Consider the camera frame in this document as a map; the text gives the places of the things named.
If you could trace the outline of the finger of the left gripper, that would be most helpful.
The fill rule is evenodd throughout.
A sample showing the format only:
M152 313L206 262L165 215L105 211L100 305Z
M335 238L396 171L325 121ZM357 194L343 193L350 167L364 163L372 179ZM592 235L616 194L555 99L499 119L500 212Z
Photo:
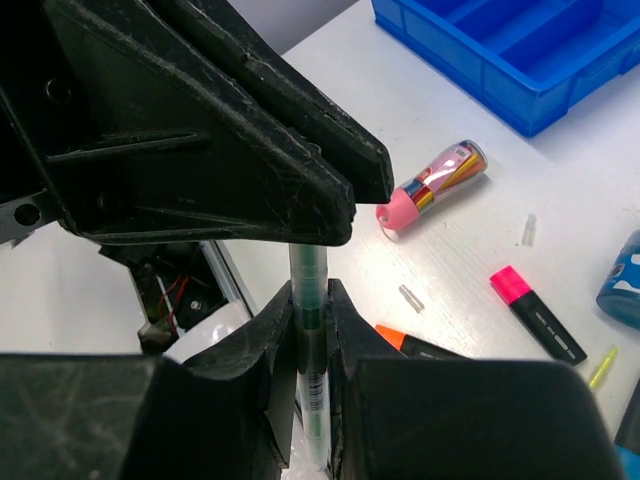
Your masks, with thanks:
M151 2L2 3L2 232L348 242L352 184Z
M353 186L382 204L394 189L387 148L277 54L227 1L152 1L177 34L234 78L270 115L321 150Z

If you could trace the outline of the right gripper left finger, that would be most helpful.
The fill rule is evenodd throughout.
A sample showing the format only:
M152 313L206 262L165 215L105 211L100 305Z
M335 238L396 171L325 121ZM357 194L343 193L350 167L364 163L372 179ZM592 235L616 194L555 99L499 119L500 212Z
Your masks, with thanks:
M184 362L1 358L5 479L277 479L295 391L291 288Z

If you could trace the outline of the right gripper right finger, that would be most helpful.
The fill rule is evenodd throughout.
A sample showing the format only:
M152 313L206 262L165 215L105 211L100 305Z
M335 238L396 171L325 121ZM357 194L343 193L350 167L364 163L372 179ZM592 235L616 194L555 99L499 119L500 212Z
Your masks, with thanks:
M409 358L329 283L336 479L621 479L596 402L559 362Z

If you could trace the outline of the green thin pen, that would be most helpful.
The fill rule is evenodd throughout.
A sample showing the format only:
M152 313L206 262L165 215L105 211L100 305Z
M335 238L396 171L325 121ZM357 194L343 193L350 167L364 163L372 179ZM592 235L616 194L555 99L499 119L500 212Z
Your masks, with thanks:
M323 471L331 450L327 249L291 244L289 260L302 425L310 461L316 470Z

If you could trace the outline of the yellow thin pen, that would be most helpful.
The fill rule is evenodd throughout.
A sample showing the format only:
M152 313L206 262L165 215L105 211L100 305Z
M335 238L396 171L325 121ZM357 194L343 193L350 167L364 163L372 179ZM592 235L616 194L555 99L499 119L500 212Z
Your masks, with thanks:
M606 378L611 370L616 357L618 355L618 348L613 347L607 355L602 359L600 364L594 369L592 375L589 378L588 386L590 389L597 389L602 381Z

